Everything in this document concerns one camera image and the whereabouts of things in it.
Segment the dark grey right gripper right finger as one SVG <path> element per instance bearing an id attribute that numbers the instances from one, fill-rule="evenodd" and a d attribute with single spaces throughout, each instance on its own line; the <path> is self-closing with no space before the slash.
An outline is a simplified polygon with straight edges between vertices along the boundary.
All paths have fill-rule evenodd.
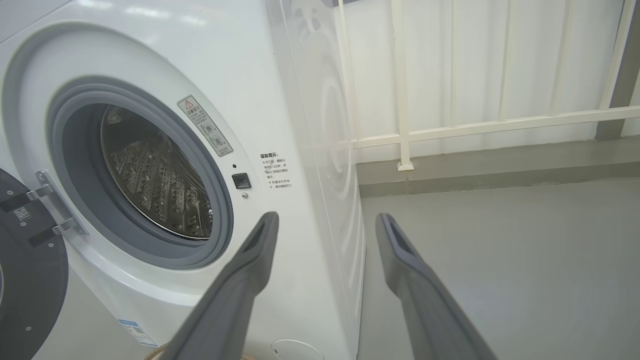
<path id="1" fill-rule="evenodd" d="M 375 217 L 385 282 L 400 299 L 416 360 L 496 360 L 480 331 L 388 213 Z"/>

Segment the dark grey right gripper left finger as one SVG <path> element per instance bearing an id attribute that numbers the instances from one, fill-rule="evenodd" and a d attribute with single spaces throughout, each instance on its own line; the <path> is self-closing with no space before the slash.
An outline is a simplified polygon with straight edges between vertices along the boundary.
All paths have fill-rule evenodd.
<path id="1" fill-rule="evenodd" d="M 266 212 L 160 355 L 162 360 L 240 360 L 256 296 L 271 276 L 279 215 Z"/>

